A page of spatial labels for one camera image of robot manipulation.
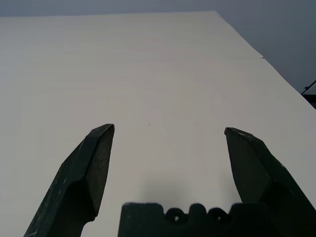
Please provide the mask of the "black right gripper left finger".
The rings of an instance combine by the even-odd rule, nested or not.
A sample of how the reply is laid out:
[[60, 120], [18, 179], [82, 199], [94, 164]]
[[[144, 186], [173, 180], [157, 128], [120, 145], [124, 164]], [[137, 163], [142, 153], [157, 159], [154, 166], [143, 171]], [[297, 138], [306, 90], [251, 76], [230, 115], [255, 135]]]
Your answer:
[[57, 171], [26, 237], [79, 237], [98, 216], [107, 181], [113, 124], [91, 130]]

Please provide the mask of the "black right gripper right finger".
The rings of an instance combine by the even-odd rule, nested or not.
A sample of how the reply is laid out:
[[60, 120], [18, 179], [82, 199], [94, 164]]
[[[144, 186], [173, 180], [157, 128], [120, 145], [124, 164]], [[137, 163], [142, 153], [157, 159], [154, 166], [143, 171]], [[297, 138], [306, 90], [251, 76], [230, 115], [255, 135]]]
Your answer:
[[314, 237], [316, 210], [286, 167], [254, 135], [232, 127], [224, 134], [241, 201], [263, 205], [282, 237]]

